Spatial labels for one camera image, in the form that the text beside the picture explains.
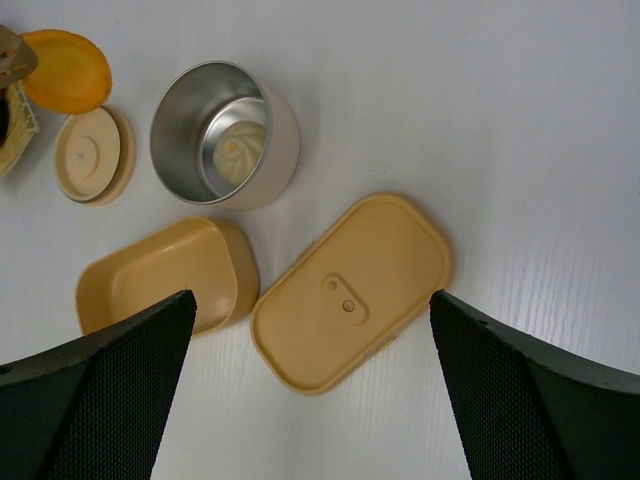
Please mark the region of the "white steamed bun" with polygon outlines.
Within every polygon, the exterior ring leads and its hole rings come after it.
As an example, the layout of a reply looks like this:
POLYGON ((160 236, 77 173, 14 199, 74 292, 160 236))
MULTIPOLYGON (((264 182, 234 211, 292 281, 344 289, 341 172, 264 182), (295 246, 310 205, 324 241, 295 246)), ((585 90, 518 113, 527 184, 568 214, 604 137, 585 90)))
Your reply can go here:
POLYGON ((266 128, 253 121, 240 121, 225 129, 218 137, 213 165, 221 178, 237 187, 253 172, 262 155, 266 128))

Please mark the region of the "black sea cucumber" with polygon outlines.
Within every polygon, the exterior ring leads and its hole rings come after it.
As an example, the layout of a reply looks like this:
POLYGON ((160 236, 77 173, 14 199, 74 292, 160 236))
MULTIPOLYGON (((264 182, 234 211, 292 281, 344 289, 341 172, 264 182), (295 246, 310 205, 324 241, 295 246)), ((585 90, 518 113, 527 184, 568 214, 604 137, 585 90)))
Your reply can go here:
POLYGON ((10 102, 5 97, 0 98, 0 146, 3 147, 9 137, 11 126, 10 102))

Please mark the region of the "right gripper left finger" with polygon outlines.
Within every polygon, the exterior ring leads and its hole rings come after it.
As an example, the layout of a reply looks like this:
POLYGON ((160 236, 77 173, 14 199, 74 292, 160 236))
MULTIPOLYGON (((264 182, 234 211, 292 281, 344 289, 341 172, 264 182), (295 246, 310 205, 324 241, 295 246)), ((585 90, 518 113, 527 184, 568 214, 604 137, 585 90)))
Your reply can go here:
POLYGON ((2 365, 2 478, 150 478, 195 317, 183 290, 2 365))

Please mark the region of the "metal tongs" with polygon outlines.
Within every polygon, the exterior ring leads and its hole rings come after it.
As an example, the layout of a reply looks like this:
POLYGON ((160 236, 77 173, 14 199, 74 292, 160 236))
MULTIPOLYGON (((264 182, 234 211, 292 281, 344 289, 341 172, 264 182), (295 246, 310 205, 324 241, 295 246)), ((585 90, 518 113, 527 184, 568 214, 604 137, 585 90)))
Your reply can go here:
POLYGON ((0 26, 0 88, 31 74, 38 66, 38 59, 31 47, 15 32, 0 26))

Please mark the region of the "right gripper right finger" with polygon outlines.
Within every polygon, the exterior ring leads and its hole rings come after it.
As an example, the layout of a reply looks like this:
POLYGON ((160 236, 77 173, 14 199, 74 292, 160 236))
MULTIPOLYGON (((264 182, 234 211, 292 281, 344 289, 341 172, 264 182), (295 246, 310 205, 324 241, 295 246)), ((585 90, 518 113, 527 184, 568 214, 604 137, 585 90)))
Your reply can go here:
POLYGON ((503 324, 450 293, 430 324, 474 479, 636 479, 639 377, 503 324))

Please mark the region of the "orange egg tart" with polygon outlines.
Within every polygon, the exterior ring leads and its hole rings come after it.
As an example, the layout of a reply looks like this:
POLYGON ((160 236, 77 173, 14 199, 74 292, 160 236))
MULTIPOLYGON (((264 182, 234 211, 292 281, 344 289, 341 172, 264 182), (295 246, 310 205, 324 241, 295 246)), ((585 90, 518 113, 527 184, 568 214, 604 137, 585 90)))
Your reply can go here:
POLYGON ((59 29, 26 32, 21 38, 38 65, 22 80, 37 106, 67 115, 102 106, 112 91, 112 75, 103 52, 84 36, 59 29))

